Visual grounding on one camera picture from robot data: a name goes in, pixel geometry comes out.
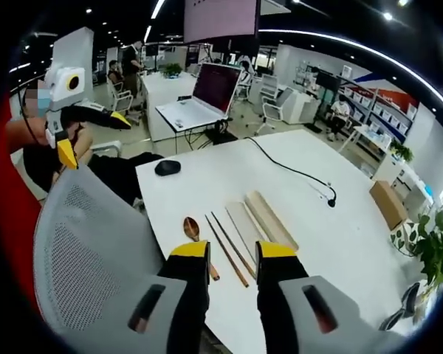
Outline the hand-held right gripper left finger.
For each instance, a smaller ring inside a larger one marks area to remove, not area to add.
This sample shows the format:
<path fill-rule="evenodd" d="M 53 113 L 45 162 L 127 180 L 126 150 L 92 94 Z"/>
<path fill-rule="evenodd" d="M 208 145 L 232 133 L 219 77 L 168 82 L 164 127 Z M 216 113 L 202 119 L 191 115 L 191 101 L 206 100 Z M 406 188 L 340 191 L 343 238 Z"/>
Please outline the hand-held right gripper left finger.
<path fill-rule="evenodd" d="M 155 275 L 122 284 L 97 323 L 96 353 L 197 353 L 209 308 L 210 244 L 176 247 Z"/>

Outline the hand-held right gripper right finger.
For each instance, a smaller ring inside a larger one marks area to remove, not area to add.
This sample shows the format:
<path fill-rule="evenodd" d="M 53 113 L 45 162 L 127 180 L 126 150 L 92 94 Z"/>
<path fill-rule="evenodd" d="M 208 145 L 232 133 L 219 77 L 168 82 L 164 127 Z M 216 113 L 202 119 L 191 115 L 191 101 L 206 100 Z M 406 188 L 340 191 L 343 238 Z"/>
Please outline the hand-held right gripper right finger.
<path fill-rule="evenodd" d="M 310 276 L 288 246 L 258 241 L 257 306 L 268 353 L 396 353 L 406 339 L 378 330 L 358 304 L 322 276 Z"/>

